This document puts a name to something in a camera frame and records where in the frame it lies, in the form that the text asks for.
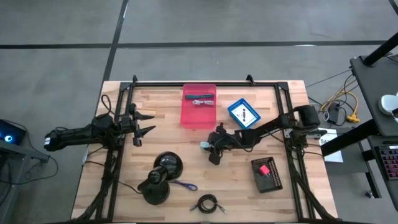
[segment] keyboard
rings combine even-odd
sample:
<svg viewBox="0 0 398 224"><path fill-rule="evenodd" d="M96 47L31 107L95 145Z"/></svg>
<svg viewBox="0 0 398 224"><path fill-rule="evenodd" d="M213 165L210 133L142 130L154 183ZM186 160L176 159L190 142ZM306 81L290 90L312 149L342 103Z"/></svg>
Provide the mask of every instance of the keyboard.
<svg viewBox="0 0 398 224"><path fill-rule="evenodd" d="M384 164L387 179L398 180L398 146L378 146L376 151Z"/></svg>

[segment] red container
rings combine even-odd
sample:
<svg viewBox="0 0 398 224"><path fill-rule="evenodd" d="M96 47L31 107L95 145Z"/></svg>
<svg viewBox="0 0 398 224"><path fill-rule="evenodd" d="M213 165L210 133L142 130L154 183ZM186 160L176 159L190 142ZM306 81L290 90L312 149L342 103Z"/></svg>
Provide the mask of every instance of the red container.
<svg viewBox="0 0 398 224"><path fill-rule="evenodd" d="M185 95L213 94L212 98L185 99ZM216 126L216 85L185 84L182 90L181 126L189 129L214 129ZM193 100L211 100L213 105L194 105Z"/></svg>

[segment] white paper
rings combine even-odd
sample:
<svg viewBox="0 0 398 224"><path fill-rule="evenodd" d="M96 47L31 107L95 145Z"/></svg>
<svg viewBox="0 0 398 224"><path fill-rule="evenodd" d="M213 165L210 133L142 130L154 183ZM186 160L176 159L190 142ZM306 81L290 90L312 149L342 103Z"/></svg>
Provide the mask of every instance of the white paper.
<svg viewBox="0 0 398 224"><path fill-rule="evenodd" d="M248 127L256 120L256 117L244 105L237 106L232 110L232 114L234 114L245 127Z"/></svg>
<svg viewBox="0 0 398 224"><path fill-rule="evenodd" d="M337 132L335 129L319 128L319 130L327 131L327 133L319 139L320 146L337 137ZM343 162L343 156L341 156L341 151L337 151L333 154L330 154L329 156L325 156L325 162Z"/></svg>

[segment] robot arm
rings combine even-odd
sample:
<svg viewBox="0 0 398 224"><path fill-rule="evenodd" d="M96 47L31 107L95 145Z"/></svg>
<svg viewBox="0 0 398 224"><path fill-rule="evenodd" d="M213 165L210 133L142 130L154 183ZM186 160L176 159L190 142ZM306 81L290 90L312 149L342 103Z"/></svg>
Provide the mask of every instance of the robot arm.
<svg viewBox="0 0 398 224"><path fill-rule="evenodd" d="M298 114L298 119L295 119L294 113ZM317 133L320 137L326 133L326 131L318 130L319 124L320 121L313 106L298 106L293 109L293 113L279 115L255 129L235 130L234 134L228 134L221 123L215 132L209 134L208 142L202 143L202 148L210 152L209 161L218 165L222 150L253 148L264 136L279 130L284 130L285 136L291 139L292 147L307 147L308 134Z"/></svg>
<svg viewBox="0 0 398 224"><path fill-rule="evenodd" d="M136 111L136 105L129 105L128 116L122 116L120 121L115 123L108 114L101 114L92 119L91 124L83 128L57 129L45 135L44 148L50 152L63 149L66 146L80 144L100 143L104 147L114 147L118 143L118 138L122 134L134 133L133 143L135 146L141 146L141 140L155 126L140 129L137 120L152 119L153 116L141 115Z"/></svg>

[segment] desk lamp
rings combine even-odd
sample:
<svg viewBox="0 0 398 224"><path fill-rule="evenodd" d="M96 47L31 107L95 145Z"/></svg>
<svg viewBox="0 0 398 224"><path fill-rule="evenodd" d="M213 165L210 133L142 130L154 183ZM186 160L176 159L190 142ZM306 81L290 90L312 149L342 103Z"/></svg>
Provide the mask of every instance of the desk lamp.
<svg viewBox="0 0 398 224"><path fill-rule="evenodd" d="M174 152L163 152L154 162L154 168L148 178L138 185L145 201L152 205L160 205L169 197L170 186L167 181L175 180L182 174L181 158Z"/></svg>

